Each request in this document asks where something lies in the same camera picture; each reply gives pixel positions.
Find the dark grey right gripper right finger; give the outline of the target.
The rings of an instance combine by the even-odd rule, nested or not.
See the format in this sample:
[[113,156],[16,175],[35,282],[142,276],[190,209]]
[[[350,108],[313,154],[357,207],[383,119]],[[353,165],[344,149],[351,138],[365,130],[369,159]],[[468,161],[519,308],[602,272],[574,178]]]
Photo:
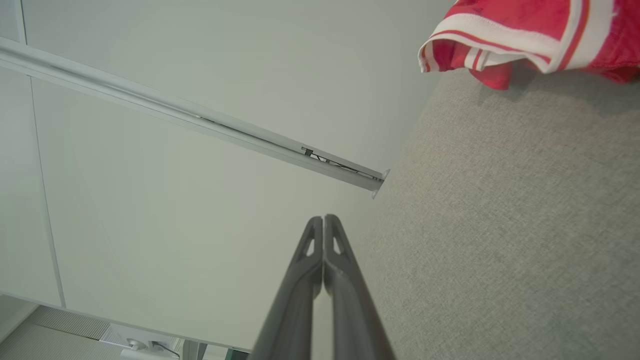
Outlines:
[[338,216],[327,214],[323,283],[333,303],[333,360],[396,360]]

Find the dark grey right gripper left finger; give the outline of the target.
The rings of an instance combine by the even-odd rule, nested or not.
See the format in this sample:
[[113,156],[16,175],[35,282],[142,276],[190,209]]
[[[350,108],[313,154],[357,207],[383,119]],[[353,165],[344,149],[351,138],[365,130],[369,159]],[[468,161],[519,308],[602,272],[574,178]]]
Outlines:
[[307,222],[247,360],[311,360],[313,305],[323,281],[323,219]]

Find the red jersey striped white sleeves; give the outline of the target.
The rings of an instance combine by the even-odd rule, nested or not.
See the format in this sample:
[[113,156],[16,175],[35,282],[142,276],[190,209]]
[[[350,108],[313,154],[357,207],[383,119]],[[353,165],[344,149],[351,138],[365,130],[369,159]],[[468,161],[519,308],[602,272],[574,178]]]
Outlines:
[[468,69],[505,91],[512,68],[640,79],[640,0],[455,0],[419,48],[423,73]]

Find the white floor device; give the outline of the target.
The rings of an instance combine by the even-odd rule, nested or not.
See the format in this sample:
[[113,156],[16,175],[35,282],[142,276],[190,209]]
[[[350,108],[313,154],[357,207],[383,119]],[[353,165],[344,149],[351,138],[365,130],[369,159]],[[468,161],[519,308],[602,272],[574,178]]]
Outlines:
[[123,360],[182,360],[182,341],[162,333],[110,323],[98,341],[124,348]]

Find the grey partition post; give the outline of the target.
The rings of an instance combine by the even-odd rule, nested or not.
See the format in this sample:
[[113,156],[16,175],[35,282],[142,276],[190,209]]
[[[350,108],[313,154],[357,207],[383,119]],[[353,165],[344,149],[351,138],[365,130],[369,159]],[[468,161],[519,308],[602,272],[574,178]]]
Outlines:
[[377,195],[379,172],[203,105],[0,36],[0,67],[102,98]]

